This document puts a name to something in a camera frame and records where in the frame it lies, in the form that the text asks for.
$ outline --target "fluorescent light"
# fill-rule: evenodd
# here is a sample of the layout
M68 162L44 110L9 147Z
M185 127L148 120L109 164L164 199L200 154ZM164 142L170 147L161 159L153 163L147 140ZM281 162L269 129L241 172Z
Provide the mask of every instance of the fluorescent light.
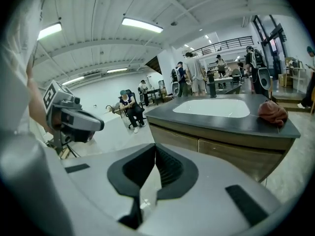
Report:
M146 30L151 30L157 33L160 33L163 31L163 28L155 26L155 25L151 25L149 23L145 23L139 20L135 20L135 19L131 19L131 18L124 18L123 19L123 23L124 26L134 26L134 27L139 27L139 28L143 28Z
M84 76L76 78L76 79L73 79L73 80L70 80L70 81L67 81L67 82L63 83L63 85L68 85L68 84L70 84L72 82L80 81L82 79L84 79Z
M113 70L108 70L107 73L122 72L122 71L126 71L127 69L128 69L128 68L113 69Z
M45 29L42 29L40 32L39 32L39 35L38 35L38 39L37 40L40 40L44 37L47 37L53 33L56 33L56 32L59 32L61 31L62 28L61 28L61 23L56 23L52 26L49 26Z

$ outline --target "shoe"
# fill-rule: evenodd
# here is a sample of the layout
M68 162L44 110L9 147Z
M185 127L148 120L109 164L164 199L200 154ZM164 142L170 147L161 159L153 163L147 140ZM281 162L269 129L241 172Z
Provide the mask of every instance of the shoe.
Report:
M305 109L305 107L301 103L297 104L297 106L301 109Z

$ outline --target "white sink basin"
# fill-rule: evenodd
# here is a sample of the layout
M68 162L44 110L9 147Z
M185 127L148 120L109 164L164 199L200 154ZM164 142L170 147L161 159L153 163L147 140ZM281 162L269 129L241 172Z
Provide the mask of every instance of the white sink basin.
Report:
M250 114L246 103L236 99L189 100L173 109L173 111L182 114L230 118L242 118Z

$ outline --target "red cloth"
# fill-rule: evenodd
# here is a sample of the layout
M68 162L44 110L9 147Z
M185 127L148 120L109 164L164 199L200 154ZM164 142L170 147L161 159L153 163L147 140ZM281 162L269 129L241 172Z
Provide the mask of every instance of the red cloth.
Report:
M262 103L259 106L258 115L260 118L263 118L270 123L274 123L279 127L282 127L284 121L288 118L287 111L273 101Z

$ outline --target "box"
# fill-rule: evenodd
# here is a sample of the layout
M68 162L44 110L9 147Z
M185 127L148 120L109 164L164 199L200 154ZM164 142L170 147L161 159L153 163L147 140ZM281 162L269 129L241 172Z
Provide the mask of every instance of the box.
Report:
M285 74L279 74L279 86L285 88ZM293 85L293 79L289 76L286 78L286 87L291 88Z

